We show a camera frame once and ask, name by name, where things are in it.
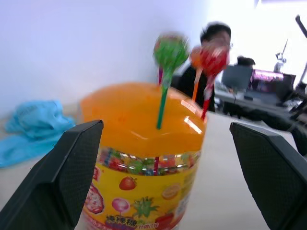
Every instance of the orange lollipop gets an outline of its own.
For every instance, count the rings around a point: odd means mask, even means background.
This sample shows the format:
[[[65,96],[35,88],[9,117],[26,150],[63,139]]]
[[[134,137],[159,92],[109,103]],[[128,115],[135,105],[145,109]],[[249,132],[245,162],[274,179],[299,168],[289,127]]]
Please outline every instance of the orange lollipop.
[[[191,65],[196,69],[196,77],[194,81],[194,91],[193,91],[193,96],[192,96],[193,101],[195,101],[196,95],[197,95],[197,89],[198,89],[198,82],[200,81],[201,73],[202,73],[201,46],[196,46],[192,49],[192,52],[190,54],[190,60],[191,60]]]

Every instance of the red lollipop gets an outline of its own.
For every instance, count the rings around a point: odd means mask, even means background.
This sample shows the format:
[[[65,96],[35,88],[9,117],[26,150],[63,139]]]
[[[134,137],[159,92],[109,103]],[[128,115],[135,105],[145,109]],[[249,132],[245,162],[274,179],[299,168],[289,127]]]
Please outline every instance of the red lollipop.
[[[209,108],[210,98],[214,87],[216,75],[227,66],[229,45],[223,40],[215,39],[202,47],[201,65],[203,71],[207,74],[207,85],[204,91],[204,105],[202,119],[205,119]]]

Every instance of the red lollipop stick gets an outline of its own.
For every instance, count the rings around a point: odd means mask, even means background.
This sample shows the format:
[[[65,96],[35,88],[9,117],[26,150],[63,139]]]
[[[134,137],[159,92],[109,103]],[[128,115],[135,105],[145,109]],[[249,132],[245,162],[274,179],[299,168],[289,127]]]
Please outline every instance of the red lollipop stick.
[[[159,68],[159,85],[162,83],[162,77],[163,77],[163,69]]]
[[[206,88],[204,90],[204,102],[203,102],[203,110],[202,110],[202,114],[201,114],[202,120],[205,119],[206,113],[207,113],[207,111],[209,109],[210,98],[212,96],[212,91],[213,91],[213,88],[214,88],[215,77],[214,76],[209,76],[208,80],[207,80],[207,86],[206,86]]]
[[[157,176],[158,175],[158,172],[159,172],[159,157],[156,157],[154,159],[154,167],[153,167],[153,175],[154,176]]]

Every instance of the green lollipop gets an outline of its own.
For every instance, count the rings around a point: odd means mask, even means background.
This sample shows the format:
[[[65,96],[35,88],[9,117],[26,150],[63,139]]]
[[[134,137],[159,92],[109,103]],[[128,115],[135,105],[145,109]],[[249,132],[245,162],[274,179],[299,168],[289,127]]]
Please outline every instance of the green lollipop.
[[[157,124],[157,128],[161,129],[167,90],[171,85],[173,74],[189,57],[188,39],[176,33],[161,35],[154,46],[153,56],[164,71]]]

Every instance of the green lollipop stick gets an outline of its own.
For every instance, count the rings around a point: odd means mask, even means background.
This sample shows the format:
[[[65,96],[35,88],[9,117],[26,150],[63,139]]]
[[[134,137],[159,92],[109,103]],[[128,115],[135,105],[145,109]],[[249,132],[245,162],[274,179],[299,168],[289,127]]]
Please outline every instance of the green lollipop stick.
[[[161,129],[162,127],[162,120],[163,120],[163,114],[165,110],[165,103],[167,98],[167,91],[172,81],[173,71],[165,70],[163,81],[162,81],[162,97],[161,97],[161,103],[160,103],[160,109],[159,109],[159,115],[158,115],[158,124],[157,129]]]

